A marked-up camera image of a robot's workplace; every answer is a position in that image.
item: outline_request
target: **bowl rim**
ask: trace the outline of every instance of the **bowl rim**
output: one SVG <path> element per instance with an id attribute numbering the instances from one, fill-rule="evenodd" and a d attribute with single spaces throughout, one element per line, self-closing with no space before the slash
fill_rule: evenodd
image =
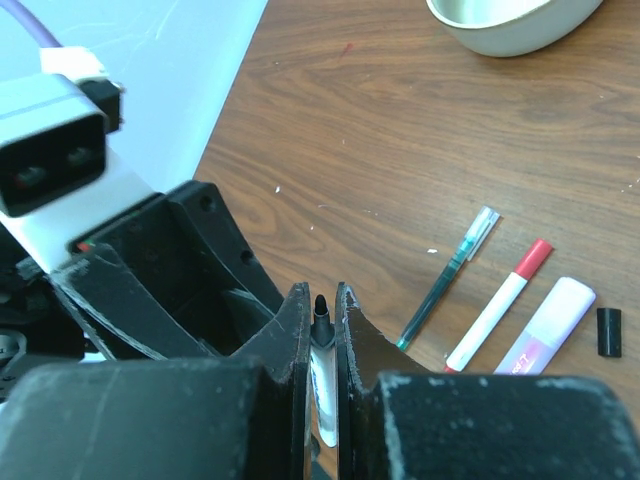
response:
<path id="1" fill-rule="evenodd" d="M 549 5 L 551 5 L 554 0 L 545 0 L 545 2 L 542 5 L 538 5 L 537 7 L 534 7 L 530 10 L 527 10 L 526 12 L 523 12 L 522 14 L 518 15 L 517 17 L 514 18 L 510 18 L 509 20 L 505 20 L 503 22 L 493 22 L 493 23 L 459 23 L 459 22 L 454 22 L 453 20 L 448 19 L 447 17 L 445 17 L 444 15 L 442 15 L 438 9 L 436 8 L 436 6 L 434 5 L 435 0 L 427 0 L 427 6 L 429 7 L 429 10 L 431 10 L 431 13 L 433 14 L 434 17 L 436 17 L 436 19 L 448 26 L 448 27 L 452 27 L 452 28 L 457 28 L 460 30 L 484 30 L 484 29 L 488 29 L 488 28 L 495 28 L 495 27 L 501 27 L 503 25 L 509 25 L 510 23 L 514 23 L 517 22 L 519 20 L 521 20 L 522 18 L 531 15 L 534 12 L 537 12 L 538 10 L 541 10 L 543 8 L 547 8 Z"/>

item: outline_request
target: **cable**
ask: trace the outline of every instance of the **cable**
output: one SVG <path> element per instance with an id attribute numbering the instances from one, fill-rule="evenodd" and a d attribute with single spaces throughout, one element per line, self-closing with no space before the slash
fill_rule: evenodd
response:
<path id="1" fill-rule="evenodd" d="M 0 0 L 0 7 L 13 16 L 42 48 L 61 47 L 62 44 L 38 18 L 19 0 Z"/>

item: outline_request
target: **wood grain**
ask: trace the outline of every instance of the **wood grain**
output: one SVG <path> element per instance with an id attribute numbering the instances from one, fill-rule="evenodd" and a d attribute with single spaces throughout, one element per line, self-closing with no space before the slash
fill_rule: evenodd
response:
<path id="1" fill-rule="evenodd" d="M 603 379 L 637 423 L 636 3 L 607 0 L 554 45 L 491 59 L 459 45 L 424 0 L 271 0 L 199 178 L 221 188 L 282 291 L 306 280 L 332 297 L 345 280 L 393 340 L 492 206 L 502 222 L 409 354 L 440 370 L 543 237 L 556 251 L 469 371 L 491 372 L 555 281 L 572 276 L 597 306 L 622 309 L 624 357 L 597 355 L 592 310 L 545 373 Z"/>

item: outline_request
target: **white bowl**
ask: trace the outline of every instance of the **white bowl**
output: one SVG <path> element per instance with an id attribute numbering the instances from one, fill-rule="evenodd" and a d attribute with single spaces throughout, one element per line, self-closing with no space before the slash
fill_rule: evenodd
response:
<path id="1" fill-rule="evenodd" d="M 492 57 L 533 52 L 564 37 L 603 0 L 427 0 L 465 47 Z"/>

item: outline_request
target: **red and white marker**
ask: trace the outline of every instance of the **red and white marker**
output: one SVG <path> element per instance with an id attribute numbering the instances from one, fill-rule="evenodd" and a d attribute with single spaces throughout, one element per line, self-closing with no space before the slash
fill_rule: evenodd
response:
<path id="1" fill-rule="evenodd" d="M 515 270 L 509 274 L 458 346 L 451 352 L 444 367 L 445 372 L 458 373 L 464 370 L 471 357 L 475 355 L 552 250 L 551 244 L 540 238 L 531 245 Z"/>

